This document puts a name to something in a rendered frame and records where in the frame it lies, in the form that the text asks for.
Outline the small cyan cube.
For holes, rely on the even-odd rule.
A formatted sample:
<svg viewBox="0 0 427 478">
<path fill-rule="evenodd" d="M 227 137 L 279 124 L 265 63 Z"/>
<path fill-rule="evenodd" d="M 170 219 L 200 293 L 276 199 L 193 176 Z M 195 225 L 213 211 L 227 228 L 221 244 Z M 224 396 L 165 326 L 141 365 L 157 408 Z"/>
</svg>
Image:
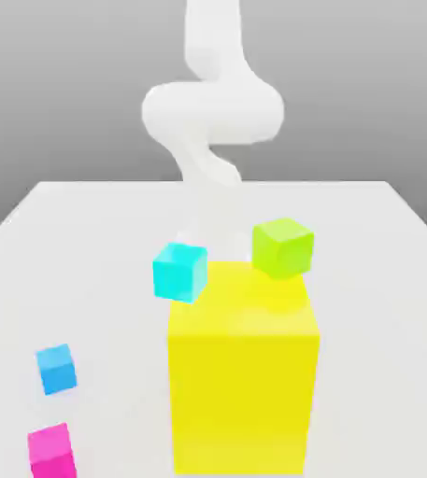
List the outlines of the small cyan cube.
<svg viewBox="0 0 427 478">
<path fill-rule="evenodd" d="M 152 263 L 156 297 L 194 303 L 207 283 L 207 250 L 168 243 Z"/>
</svg>

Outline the small lime green cube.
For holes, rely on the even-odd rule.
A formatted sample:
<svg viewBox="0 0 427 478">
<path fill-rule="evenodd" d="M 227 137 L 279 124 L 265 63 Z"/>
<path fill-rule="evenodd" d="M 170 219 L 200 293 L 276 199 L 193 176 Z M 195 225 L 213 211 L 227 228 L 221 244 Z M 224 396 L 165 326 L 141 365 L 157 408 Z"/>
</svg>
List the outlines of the small lime green cube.
<svg viewBox="0 0 427 478">
<path fill-rule="evenodd" d="M 310 270 L 314 232 L 292 218 L 256 224 L 252 230 L 252 264 L 274 279 Z"/>
</svg>

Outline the small blue cube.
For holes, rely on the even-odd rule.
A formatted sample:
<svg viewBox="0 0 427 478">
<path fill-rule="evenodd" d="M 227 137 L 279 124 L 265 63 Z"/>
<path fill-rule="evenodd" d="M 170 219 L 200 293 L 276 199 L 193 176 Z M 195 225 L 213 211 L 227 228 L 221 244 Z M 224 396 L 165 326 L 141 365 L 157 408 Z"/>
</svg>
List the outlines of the small blue cube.
<svg viewBox="0 0 427 478">
<path fill-rule="evenodd" d="M 68 344 L 40 350 L 36 353 L 36 360 L 46 395 L 71 389 L 78 384 Z"/>
</svg>

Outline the small magenta cube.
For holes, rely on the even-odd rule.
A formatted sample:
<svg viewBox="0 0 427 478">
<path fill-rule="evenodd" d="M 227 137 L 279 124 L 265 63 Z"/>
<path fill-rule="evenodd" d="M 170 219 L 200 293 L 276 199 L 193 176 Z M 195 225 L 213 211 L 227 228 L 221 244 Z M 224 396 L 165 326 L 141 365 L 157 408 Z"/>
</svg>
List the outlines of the small magenta cube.
<svg viewBox="0 0 427 478">
<path fill-rule="evenodd" d="M 66 423 L 27 435 L 33 478 L 78 478 Z"/>
</svg>

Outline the large yellow box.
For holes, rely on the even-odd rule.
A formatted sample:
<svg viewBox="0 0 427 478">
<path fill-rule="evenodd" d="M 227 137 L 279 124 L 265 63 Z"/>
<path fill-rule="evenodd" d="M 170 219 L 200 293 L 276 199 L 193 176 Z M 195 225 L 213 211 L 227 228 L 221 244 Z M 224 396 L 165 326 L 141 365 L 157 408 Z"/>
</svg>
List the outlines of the large yellow box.
<svg viewBox="0 0 427 478">
<path fill-rule="evenodd" d="M 173 302 L 168 367 L 179 474 L 299 475 L 320 348 L 301 276 L 212 261 L 192 303 Z"/>
</svg>

